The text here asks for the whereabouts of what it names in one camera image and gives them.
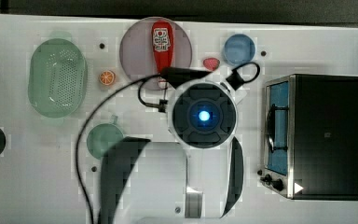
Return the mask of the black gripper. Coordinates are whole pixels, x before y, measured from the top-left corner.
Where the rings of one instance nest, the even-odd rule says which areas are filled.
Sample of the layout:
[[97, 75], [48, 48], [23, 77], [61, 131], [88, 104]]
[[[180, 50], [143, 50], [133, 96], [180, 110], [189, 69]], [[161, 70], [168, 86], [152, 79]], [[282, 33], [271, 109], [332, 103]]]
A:
[[166, 67], [160, 72], [160, 76], [175, 89], [188, 81], [200, 79], [208, 76], [209, 74], [210, 71], [178, 67]]

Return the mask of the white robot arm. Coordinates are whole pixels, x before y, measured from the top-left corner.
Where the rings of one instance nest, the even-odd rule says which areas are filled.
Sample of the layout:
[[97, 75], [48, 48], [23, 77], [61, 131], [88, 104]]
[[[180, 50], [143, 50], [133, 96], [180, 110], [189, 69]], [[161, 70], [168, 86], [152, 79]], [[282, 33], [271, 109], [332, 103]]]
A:
[[241, 196], [243, 154], [235, 70], [167, 67], [171, 142], [126, 137], [103, 155], [98, 224], [224, 217]]

